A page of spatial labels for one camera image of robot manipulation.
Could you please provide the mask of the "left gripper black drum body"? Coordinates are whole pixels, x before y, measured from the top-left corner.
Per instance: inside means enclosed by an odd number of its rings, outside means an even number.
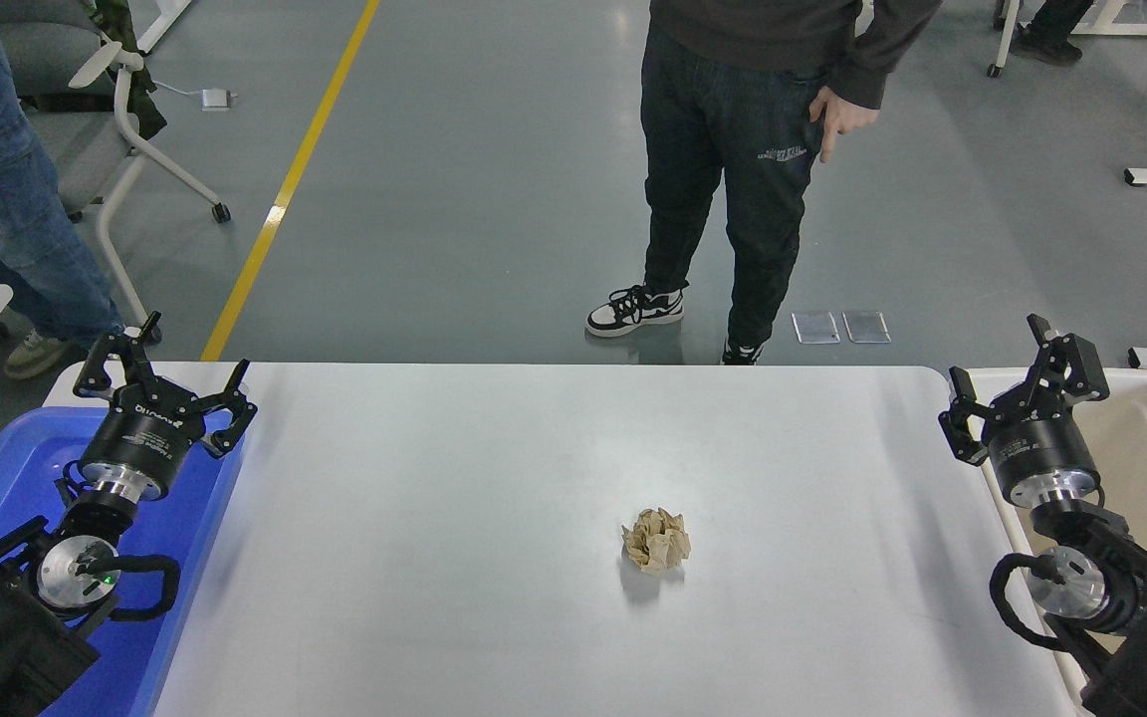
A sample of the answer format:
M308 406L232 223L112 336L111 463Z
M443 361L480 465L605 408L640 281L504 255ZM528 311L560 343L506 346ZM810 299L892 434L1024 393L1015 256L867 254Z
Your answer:
M83 480L93 488L123 484L133 494L167 494L204 432L204 418L185 413L195 400L196 393L178 385L159 385L154 393L145 385L116 389L108 416L79 458Z

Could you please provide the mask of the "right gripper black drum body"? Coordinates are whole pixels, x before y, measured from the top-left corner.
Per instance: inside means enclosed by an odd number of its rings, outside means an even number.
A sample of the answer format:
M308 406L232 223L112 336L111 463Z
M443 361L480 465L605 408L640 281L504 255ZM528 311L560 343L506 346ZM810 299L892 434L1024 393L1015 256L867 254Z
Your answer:
M1039 505L1080 499L1101 489L1095 459L1072 410L988 419L982 430L1002 499L1012 505Z

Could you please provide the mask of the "person's hand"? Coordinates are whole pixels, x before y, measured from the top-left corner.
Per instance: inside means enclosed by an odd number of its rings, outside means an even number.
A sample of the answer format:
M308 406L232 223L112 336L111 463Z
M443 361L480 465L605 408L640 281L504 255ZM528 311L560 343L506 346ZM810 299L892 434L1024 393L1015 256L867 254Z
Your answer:
M807 106L809 120L819 123L819 126L822 127L819 162L829 163L838 137L873 125L877 122L879 114L877 109L864 108L844 100L835 94L829 86L820 88Z

